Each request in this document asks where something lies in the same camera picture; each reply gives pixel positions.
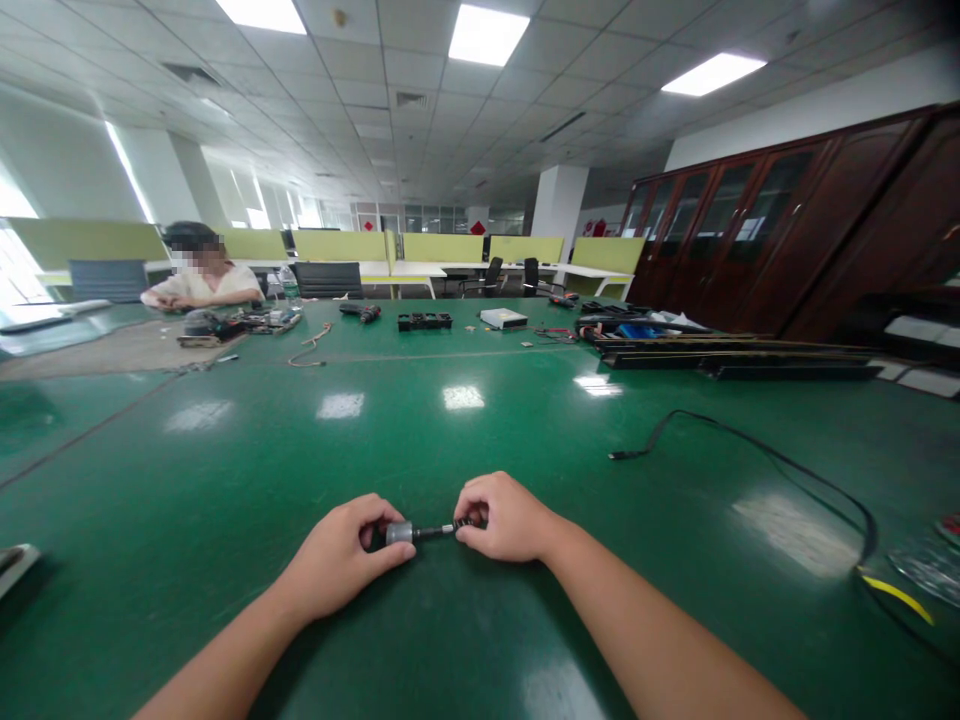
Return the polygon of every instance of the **air vent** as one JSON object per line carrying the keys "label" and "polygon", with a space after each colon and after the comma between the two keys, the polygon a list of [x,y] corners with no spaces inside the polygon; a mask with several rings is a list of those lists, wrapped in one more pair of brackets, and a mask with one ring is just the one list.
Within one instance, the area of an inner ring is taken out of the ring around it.
{"label": "air vent", "polygon": [[554,135],[556,135],[557,133],[566,130],[568,127],[570,127],[571,125],[573,125],[577,120],[579,120],[580,118],[582,118],[584,115],[586,115],[586,113],[585,113],[583,110],[581,110],[581,111],[578,112],[576,115],[574,115],[572,118],[570,118],[569,120],[567,120],[563,125],[561,125],[560,127],[558,127],[556,130],[553,130],[553,131],[551,131],[551,132],[548,132],[546,135],[544,135],[542,138],[540,138],[540,142],[546,142],[547,140],[549,140],[550,138],[552,138],[552,137],[553,137]]}
{"label": "air vent", "polygon": [[400,112],[431,112],[434,96],[415,90],[397,90],[391,96],[391,106]]}
{"label": "air vent", "polygon": [[213,85],[214,87],[219,88],[224,86],[223,81],[215,78],[203,68],[196,67],[194,65],[178,65],[177,63],[160,64],[187,83],[187,85]]}

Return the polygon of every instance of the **plastic bottle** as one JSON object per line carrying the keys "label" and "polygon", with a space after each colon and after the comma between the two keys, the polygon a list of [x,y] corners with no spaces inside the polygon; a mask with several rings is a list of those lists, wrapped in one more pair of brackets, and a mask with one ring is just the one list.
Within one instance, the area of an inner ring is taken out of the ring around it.
{"label": "plastic bottle", "polygon": [[303,301],[300,299],[300,286],[297,285],[297,276],[289,266],[284,265],[278,273],[280,284],[283,285],[283,294],[287,298],[287,307],[290,310],[303,310]]}

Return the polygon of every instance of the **white shirt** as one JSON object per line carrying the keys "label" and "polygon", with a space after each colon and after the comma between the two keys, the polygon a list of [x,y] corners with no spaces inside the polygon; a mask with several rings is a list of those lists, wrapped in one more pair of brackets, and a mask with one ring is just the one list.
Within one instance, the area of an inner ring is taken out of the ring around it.
{"label": "white shirt", "polygon": [[260,299],[263,300],[263,292],[260,290],[260,283],[257,282],[257,276],[253,274],[253,270],[239,265],[230,266],[227,274],[220,278],[220,286],[216,292],[210,289],[203,275],[192,268],[183,269],[150,289],[158,295],[182,295],[198,300],[209,300],[241,290],[256,290],[260,294]]}

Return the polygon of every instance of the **person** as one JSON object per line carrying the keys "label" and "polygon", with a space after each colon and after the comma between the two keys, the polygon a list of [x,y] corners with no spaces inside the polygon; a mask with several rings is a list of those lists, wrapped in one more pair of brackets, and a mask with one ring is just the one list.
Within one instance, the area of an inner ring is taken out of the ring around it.
{"label": "person", "polygon": [[203,223],[168,225],[163,242],[182,253],[189,266],[140,295],[144,305],[176,311],[263,300],[257,276],[230,262],[220,236]]}
{"label": "person", "polygon": [[[470,480],[457,539],[493,560],[539,560],[556,576],[638,717],[802,718],[760,673],[573,522],[504,472]],[[334,508],[274,584],[135,716],[241,718],[287,645],[373,580],[416,556],[409,543],[367,549],[403,516],[378,495]]]}

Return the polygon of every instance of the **metal cylinder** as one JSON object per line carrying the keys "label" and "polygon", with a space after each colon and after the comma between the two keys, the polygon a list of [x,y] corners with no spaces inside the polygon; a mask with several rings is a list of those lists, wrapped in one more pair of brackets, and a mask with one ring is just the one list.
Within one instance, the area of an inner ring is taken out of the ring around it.
{"label": "metal cylinder", "polygon": [[387,545],[395,542],[413,542],[413,523],[390,523],[387,525]]}

